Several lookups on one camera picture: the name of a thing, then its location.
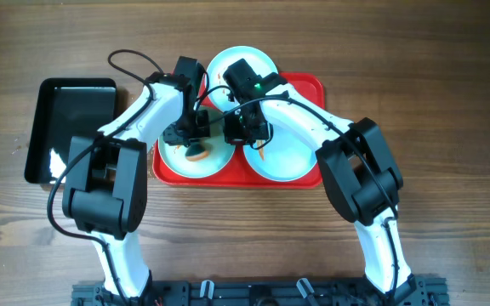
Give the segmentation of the orange green sponge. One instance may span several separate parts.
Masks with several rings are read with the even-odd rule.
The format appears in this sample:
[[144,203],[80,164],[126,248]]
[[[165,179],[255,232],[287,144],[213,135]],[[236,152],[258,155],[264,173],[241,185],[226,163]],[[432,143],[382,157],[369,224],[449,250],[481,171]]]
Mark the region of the orange green sponge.
[[197,162],[210,154],[209,150],[199,142],[192,143],[185,151],[185,159],[189,162]]

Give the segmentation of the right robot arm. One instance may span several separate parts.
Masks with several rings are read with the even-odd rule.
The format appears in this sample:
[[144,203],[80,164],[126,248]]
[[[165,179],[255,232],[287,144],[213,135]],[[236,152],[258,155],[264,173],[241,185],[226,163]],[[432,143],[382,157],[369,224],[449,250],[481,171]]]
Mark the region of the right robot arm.
[[397,229],[403,177],[379,126],[367,117],[352,122],[333,115],[280,74],[256,74],[245,59],[229,65],[223,78],[244,124],[262,116],[315,152],[330,203],[355,226],[367,280],[387,303],[401,302],[412,276]]

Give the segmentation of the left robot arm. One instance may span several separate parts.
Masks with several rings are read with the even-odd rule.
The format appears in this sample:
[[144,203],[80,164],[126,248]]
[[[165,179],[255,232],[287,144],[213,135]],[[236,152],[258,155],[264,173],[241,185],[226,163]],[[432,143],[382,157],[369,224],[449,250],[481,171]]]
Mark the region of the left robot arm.
[[147,204],[147,153],[158,141],[190,147],[209,136],[208,114],[198,110],[204,67],[181,56],[174,70],[141,79],[140,96],[92,136],[74,136],[62,212],[74,220],[73,237],[95,244],[105,280],[92,302],[154,305],[151,271],[136,233]]

